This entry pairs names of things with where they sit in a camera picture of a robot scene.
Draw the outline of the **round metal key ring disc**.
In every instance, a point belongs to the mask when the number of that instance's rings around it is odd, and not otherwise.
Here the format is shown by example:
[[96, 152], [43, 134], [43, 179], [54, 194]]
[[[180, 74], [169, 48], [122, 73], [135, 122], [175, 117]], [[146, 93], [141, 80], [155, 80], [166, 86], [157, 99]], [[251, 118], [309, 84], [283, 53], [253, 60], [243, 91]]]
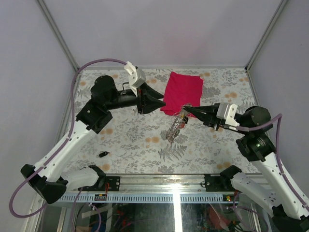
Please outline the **round metal key ring disc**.
[[176, 115], [172, 125], [170, 128], [167, 130], [166, 133], [166, 139], [172, 144], [175, 140], [175, 138], [179, 135], [180, 130], [185, 127], [185, 125], [188, 123], [188, 116], [189, 112], [186, 111], [187, 107], [191, 107], [192, 105], [190, 103], [185, 104], [182, 108], [181, 111]]

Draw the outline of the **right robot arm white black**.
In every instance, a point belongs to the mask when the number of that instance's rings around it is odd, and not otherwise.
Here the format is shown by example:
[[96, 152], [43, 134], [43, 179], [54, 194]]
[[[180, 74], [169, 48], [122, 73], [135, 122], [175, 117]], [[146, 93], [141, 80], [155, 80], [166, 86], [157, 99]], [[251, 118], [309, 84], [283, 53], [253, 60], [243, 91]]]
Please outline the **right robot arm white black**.
[[214, 103], [208, 106], [185, 106], [207, 127], [223, 128], [243, 136], [236, 140], [242, 156], [263, 175], [271, 191], [251, 180], [240, 168], [232, 165], [220, 173], [224, 190], [235, 189], [245, 194], [272, 218], [281, 232], [307, 232], [309, 230], [309, 199], [300, 189], [279, 156], [279, 139], [272, 143], [266, 132], [277, 124], [280, 132], [282, 115], [271, 117], [268, 109], [252, 106], [243, 114], [232, 103]]

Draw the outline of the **small black key fob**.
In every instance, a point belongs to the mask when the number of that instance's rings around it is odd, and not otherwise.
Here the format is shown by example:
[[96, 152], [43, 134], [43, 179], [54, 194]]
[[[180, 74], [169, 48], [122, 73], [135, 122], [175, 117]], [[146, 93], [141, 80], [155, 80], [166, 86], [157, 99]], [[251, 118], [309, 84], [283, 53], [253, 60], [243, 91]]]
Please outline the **small black key fob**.
[[109, 154], [108, 151], [104, 151], [104, 152], [99, 153], [98, 157], [99, 157], [99, 158], [102, 158], [102, 157], [107, 156], [108, 154]]

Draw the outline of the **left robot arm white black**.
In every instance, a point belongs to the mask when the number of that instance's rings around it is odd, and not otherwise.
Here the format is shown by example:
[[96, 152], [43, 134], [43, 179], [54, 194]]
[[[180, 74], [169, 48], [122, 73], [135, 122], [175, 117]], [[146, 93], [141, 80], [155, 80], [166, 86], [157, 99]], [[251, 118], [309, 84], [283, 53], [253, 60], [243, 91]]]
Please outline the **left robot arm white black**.
[[48, 204], [58, 201], [68, 190], [104, 190], [106, 174], [98, 166], [69, 173], [64, 172], [65, 167], [112, 120], [111, 110], [136, 106], [144, 115], [165, 106], [163, 97], [144, 81], [133, 92], [118, 90], [111, 76], [98, 77], [91, 88], [91, 99], [76, 116], [73, 128], [39, 162], [24, 165], [21, 174], [30, 179], [29, 185]]

